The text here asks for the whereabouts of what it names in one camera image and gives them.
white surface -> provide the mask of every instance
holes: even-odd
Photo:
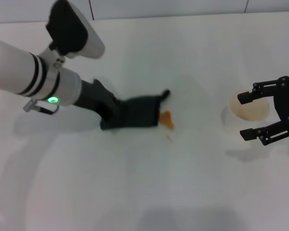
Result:
[[[90,0],[94,19],[243,13],[247,0]]]
[[[247,13],[289,11],[289,0],[250,0]]]
[[[101,132],[93,112],[26,114],[0,91],[0,231],[289,230],[289,138],[235,143],[221,119],[234,91],[289,75],[289,13],[92,25],[104,56],[67,68],[122,98],[170,88],[176,128]],[[50,41],[43,23],[0,25],[0,39]]]
[[[89,0],[69,0],[92,19]],[[0,23],[47,21],[55,0],[0,0]]]

orange object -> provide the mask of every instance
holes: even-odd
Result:
[[[159,122],[169,129],[174,129],[174,124],[171,120],[171,113],[170,111],[166,111],[159,114]]]

paper cup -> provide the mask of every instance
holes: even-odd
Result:
[[[254,100],[251,103],[241,104],[237,99],[238,92],[232,95],[224,115],[224,129],[233,138],[244,141],[240,131],[248,128],[258,128],[260,122],[270,113],[269,102],[266,98]]]

green led light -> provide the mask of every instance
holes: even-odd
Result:
[[[50,103],[57,103],[59,99],[57,97],[50,97],[47,101]]]

metal clamp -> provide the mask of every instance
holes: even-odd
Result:
[[[52,66],[55,68],[60,68],[66,62],[66,58],[64,56],[60,56],[57,51],[53,51],[53,53],[56,56],[56,59],[52,63]]]
[[[56,112],[59,111],[59,106],[58,105],[57,105],[57,108],[54,111],[51,111],[51,110],[48,110],[48,109],[46,109],[44,107],[38,106],[37,103],[38,103],[38,100],[31,99],[23,107],[24,111],[25,112],[30,112],[31,110],[34,110],[34,111],[41,112],[41,113],[48,114],[48,115],[53,115],[53,114],[55,114]]]

